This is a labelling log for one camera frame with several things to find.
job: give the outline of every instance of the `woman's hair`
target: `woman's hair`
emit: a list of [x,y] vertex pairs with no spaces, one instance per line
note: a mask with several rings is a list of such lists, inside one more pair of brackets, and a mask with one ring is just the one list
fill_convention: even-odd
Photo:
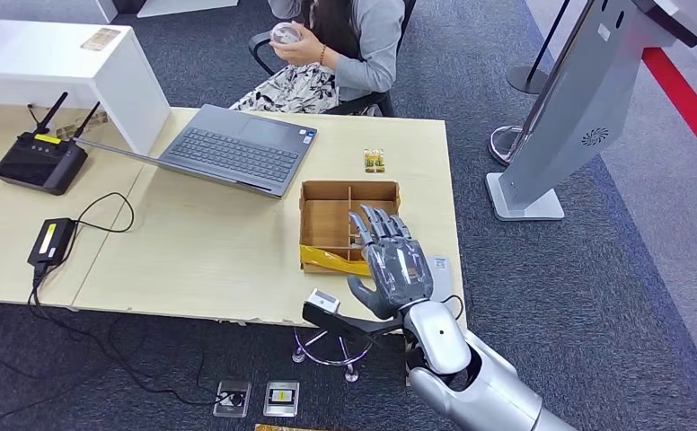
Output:
[[301,11],[305,26],[311,29],[317,39],[340,54],[349,58],[359,58],[359,40],[351,26],[352,0],[301,0]]

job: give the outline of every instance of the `laptop touchpad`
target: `laptop touchpad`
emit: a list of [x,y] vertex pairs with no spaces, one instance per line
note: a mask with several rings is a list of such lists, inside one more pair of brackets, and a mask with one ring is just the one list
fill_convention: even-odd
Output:
[[245,123],[243,131],[240,132],[240,138],[243,141],[259,145],[277,146],[282,142],[282,138],[285,137],[287,131],[287,126],[260,119],[249,119]]

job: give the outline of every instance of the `gray laptop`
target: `gray laptop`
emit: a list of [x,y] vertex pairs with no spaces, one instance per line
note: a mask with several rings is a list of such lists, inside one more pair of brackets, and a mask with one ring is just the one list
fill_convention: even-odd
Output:
[[316,134],[314,128],[203,105],[157,159],[78,142],[281,198]]

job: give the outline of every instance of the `hand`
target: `hand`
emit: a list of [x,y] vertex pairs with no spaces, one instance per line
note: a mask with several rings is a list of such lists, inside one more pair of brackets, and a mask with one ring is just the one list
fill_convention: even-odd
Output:
[[293,22],[293,27],[301,33],[301,40],[296,43],[270,42],[275,54],[291,65],[308,65],[320,61],[324,44],[314,36],[314,33],[303,25]]
[[362,256],[370,268],[375,290],[367,289],[356,276],[348,277],[351,293],[378,319],[393,317],[404,305],[433,294],[433,276],[419,242],[410,235],[407,226],[396,215],[365,204],[370,228],[354,212],[348,216],[357,227],[364,243]]

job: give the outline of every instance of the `robotic thumb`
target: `robotic thumb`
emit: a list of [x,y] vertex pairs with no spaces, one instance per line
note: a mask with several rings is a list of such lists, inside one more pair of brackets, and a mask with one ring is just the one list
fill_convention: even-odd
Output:
[[378,319],[386,320],[393,317],[395,310],[390,305],[384,305],[381,296],[374,290],[368,289],[357,276],[348,276],[348,289],[365,305]]

